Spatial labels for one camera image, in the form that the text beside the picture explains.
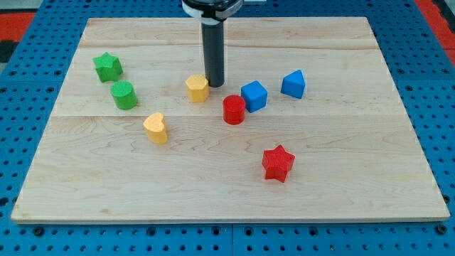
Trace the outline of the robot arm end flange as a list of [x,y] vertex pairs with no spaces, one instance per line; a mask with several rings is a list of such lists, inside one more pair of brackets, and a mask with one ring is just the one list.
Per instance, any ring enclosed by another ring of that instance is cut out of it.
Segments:
[[182,0],[183,10],[192,18],[209,26],[217,25],[237,13],[243,0]]

